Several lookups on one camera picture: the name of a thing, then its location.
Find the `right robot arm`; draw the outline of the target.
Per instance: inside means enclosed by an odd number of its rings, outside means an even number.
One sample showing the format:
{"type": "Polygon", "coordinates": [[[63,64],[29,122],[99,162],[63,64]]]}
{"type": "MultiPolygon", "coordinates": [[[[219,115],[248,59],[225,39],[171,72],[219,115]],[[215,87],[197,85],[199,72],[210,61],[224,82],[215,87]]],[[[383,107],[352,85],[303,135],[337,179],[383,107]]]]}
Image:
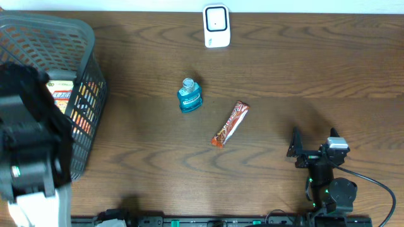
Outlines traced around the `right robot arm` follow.
{"type": "Polygon", "coordinates": [[[317,150],[303,148],[298,128],[292,131],[287,151],[288,157],[296,159],[296,168],[307,168],[306,197],[314,202],[321,214],[347,214],[353,211],[357,195],[356,183],[346,178],[334,177],[333,170],[344,164],[350,148],[337,131],[330,129],[330,136],[317,150]]]}

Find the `teal mouthwash bottle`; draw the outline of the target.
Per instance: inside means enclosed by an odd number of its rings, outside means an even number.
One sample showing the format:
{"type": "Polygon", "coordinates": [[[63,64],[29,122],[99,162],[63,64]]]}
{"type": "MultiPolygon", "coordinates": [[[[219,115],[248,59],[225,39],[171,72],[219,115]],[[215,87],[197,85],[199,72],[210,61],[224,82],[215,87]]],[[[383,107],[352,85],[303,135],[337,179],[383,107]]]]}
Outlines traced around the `teal mouthwash bottle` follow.
{"type": "Polygon", "coordinates": [[[179,108],[182,113],[189,113],[198,109],[203,104],[200,85],[192,78],[182,81],[182,88],[177,92],[179,108]]]}

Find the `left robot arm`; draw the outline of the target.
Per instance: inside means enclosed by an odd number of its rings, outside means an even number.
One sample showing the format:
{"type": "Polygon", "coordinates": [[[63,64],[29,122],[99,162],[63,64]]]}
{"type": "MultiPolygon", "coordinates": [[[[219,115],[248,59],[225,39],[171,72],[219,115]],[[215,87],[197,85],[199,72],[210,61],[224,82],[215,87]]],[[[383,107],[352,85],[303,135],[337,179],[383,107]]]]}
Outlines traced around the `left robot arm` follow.
{"type": "Polygon", "coordinates": [[[1,65],[1,197],[17,226],[71,226],[72,122],[49,75],[1,65]]]}

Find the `yellow snack bag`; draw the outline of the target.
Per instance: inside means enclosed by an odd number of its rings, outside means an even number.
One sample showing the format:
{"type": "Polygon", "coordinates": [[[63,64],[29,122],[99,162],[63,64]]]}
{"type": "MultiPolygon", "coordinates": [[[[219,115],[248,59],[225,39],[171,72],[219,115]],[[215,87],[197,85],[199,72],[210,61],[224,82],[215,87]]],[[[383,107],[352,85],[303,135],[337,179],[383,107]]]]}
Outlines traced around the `yellow snack bag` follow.
{"type": "Polygon", "coordinates": [[[60,109],[62,113],[65,113],[69,99],[73,91],[73,82],[66,80],[50,80],[46,87],[51,93],[54,104],[60,109]]]}

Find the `orange red snack bar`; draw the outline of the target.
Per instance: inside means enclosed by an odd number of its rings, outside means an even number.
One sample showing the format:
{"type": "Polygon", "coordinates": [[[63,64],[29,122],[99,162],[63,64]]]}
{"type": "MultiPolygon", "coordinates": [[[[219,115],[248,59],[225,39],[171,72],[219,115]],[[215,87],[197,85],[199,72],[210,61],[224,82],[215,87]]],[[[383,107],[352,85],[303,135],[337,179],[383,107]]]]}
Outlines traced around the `orange red snack bar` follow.
{"type": "Polygon", "coordinates": [[[237,101],[230,117],[224,126],[213,136],[211,144],[223,148],[227,141],[232,137],[239,124],[244,120],[250,106],[242,101],[237,101]]]}

